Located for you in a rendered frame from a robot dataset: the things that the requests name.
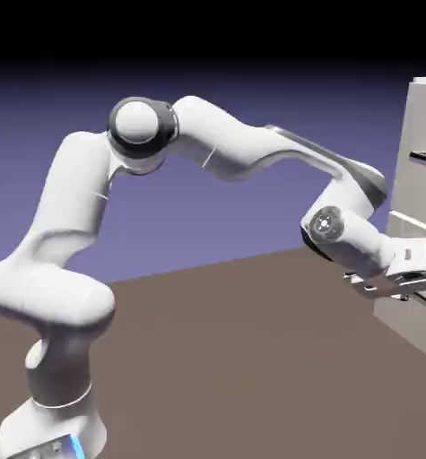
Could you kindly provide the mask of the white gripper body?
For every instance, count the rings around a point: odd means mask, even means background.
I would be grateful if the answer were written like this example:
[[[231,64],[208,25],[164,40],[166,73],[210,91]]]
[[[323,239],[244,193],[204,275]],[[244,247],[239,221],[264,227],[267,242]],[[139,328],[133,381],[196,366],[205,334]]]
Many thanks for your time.
[[[424,271],[380,274],[366,280],[354,272],[347,272],[343,274],[343,280],[368,299],[403,299],[426,292],[426,272]]]

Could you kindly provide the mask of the short grey drawer front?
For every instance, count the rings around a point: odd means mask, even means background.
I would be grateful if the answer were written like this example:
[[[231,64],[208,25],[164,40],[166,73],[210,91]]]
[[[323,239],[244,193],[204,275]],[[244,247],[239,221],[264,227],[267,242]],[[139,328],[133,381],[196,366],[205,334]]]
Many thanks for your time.
[[[404,213],[391,211],[387,232],[391,237],[426,238],[426,224]],[[374,316],[426,354],[426,307],[423,304],[412,297],[407,301],[377,299]]]

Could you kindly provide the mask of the pale grey cabinet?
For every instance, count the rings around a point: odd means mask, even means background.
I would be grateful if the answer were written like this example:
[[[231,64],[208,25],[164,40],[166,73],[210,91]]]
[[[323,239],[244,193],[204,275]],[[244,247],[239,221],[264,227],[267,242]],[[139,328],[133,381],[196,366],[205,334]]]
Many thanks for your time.
[[[426,238],[426,77],[409,83],[387,233]],[[426,305],[421,299],[378,299],[374,315],[426,354]]]

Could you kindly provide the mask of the tall grey drawer front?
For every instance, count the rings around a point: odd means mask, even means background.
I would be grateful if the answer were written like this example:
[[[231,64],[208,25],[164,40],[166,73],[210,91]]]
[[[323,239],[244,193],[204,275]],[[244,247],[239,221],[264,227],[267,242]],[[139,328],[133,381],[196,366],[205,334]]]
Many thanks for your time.
[[[426,77],[409,83],[391,195],[392,211],[426,224],[426,164],[409,152],[426,152]]]

